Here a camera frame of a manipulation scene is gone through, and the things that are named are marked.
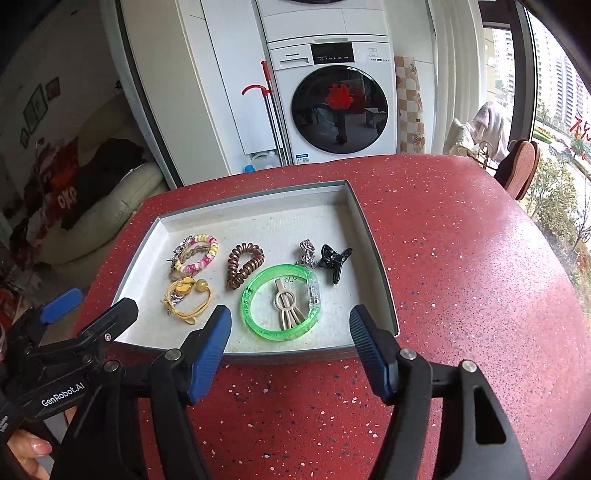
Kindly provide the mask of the left human hand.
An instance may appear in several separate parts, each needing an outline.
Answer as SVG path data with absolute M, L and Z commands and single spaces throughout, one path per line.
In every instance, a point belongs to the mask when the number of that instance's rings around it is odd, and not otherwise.
M 3 439 L 29 479 L 50 478 L 48 458 L 59 457 L 76 411 L 76 406 L 36 412 L 26 411 L 12 401 L 2 405 L 1 419 L 7 421 L 7 426 L 1 428 Z

